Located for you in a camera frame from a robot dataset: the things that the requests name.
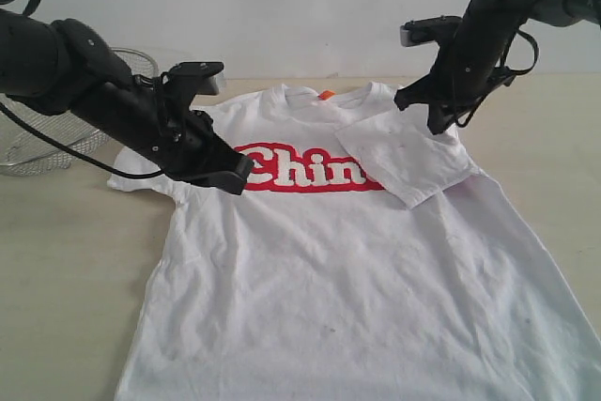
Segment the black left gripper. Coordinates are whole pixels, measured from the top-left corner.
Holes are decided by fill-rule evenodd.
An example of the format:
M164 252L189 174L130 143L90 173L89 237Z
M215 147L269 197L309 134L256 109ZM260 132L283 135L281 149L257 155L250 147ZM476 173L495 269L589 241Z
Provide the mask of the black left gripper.
M206 112L184 107L161 116L137 105L126 118L126 147L158 167L150 173L128 172L127 179L166 176L229 194L244 191L254 163L214 131Z

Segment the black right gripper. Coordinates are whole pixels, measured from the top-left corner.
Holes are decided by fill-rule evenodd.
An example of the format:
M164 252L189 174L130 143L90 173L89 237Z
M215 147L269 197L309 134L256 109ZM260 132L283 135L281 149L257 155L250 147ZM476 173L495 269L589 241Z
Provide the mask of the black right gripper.
M393 102L400 111L410 105L428 105L427 128L442 134L485 93L487 80L515 29L519 15L465 15L438 17L422 21L440 41L434 66L412 84L399 88Z

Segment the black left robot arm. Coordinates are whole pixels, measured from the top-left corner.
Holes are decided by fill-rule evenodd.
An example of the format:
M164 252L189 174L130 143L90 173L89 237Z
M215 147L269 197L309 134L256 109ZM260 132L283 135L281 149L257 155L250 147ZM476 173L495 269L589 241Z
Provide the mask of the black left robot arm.
M230 194L243 192L252 160L213 129L193 99L212 96L221 62L184 62L136 75L89 26L1 13L1 92L46 115L70 112L157 165L165 175Z

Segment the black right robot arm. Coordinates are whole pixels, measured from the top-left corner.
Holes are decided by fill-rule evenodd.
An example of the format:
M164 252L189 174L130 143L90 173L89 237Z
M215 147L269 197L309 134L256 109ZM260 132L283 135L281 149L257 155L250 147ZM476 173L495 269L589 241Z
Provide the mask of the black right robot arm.
M521 28L529 20L554 27L599 24L600 0L470 0L462 16L405 23L400 28L403 46L435 42L439 51L424 77L397 91L397 108L426 105L427 127L434 134L453 125L466 127L490 93L528 74L508 67L507 57L517 37L539 52L535 38Z

